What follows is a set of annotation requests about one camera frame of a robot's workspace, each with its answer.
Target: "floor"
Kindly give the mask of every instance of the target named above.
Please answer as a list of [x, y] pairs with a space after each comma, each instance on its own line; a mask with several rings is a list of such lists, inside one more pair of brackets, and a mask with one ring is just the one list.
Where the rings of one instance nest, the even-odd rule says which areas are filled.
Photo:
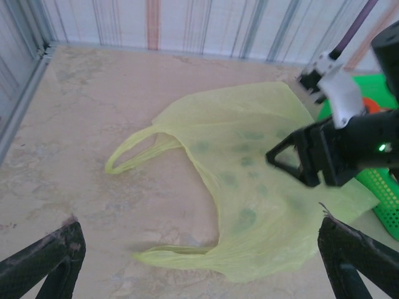
[[[131, 173], [115, 177], [103, 171], [117, 145], [187, 94], [284, 81], [316, 116], [317, 107], [294, 83], [299, 72], [59, 46], [0, 168], [0, 260], [56, 230], [74, 213], [87, 243], [74, 298], [334, 298], [319, 254], [296, 272], [245, 284], [207, 270], [137, 262], [132, 252], [157, 243], [215, 244], [212, 198], [179, 149]], [[353, 226], [399, 250], [372, 211]]]

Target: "green basket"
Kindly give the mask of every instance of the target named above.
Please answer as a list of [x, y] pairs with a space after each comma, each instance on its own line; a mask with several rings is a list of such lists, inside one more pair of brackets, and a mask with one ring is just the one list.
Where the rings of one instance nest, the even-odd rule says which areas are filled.
[[[398, 103], [389, 93], [383, 75], [354, 77], [364, 97], [374, 100], [381, 108], [397, 108]], [[328, 101], [321, 109], [318, 119], [331, 115]], [[391, 178], [388, 169], [365, 169], [356, 179], [366, 186], [380, 200], [374, 213], [381, 220], [387, 231], [399, 240], [399, 184]]]

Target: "bag handle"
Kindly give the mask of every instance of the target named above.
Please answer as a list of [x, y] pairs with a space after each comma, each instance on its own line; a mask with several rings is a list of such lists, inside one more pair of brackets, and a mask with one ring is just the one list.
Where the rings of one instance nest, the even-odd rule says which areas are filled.
[[158, 156], [164, 151], [171, 150], [172, 148], [181, 147], [181, 143], [177, 139], [172, 139], [169, 141], [163, 141], [159, 143], [155, 143], [153, 146], [143, 150], [141, 153], [137, 154], [133, 158], [129, 159], [126, 162], [123, 162], [121, 165], [117, 167], [113, 167], [116, 160], [125, 152], [132, 149], [139, 142], [144, 139], [150, 137], [153, 134], [159, 133], [159, 129], [155, 126], [149, 126], [141, 131], [134, 133], [132, 136], [127, 138], [111, 155], [108, 159], [107, 164], [105, 164], [105, 172], [110, 174], [120, 174], [126, 170], [131, 168], [135, 168], [138, 165], [144, 163], [145, 161]]

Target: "plastic bag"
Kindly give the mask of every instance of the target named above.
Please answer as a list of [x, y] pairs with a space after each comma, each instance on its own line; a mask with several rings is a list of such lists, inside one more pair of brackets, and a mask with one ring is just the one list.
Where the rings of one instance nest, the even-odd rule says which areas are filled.
[[[266, 152], [290, 132], [313, 122], [289, 87], [257, 83], [188, 95], [172, 103], [153, 125], [133, 134], [108, 160], [118, 174], [183, 146], [209, 189], [218, 213], [213, 248], [160, 246], [133, 256], [174, 269], [211, 269], [232, 282], [248, 282], [298, 269], [317, 252], [323, 202], [351, 222], [378, 200], [359, 182], [342, 188], [307, 188], [266, 163]], [[113, 168], [124, 152], [152, 134], [166, 133], [134, 158]], [[295, 153], [282, 153], [295, 161]]]

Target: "yellow plastic bag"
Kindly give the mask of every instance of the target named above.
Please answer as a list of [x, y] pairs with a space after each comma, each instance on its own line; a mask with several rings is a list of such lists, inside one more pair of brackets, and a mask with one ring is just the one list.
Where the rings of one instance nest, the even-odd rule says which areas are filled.
[[[323, 218], [319, 202], [344, 222], [378, 203], [356, 180], [340, 189], [322, 184], [311, 189], [266, 164], [269, 149], [312, 121], [284, 83], [201, 92], [171, 104], [151, 127], [120, 145], [105, 170], [118, 174], [184, 147], [214, 199], [219, 242], [213, 248], [160, 246], [133, 256], [159, 267], [215, 270], [232, 282], [298, 269], [317, 251]], [[166, 135], [113, 168], [122, 153], [156, 133]], [[294, 161], [294, 153], [285, 159]]]

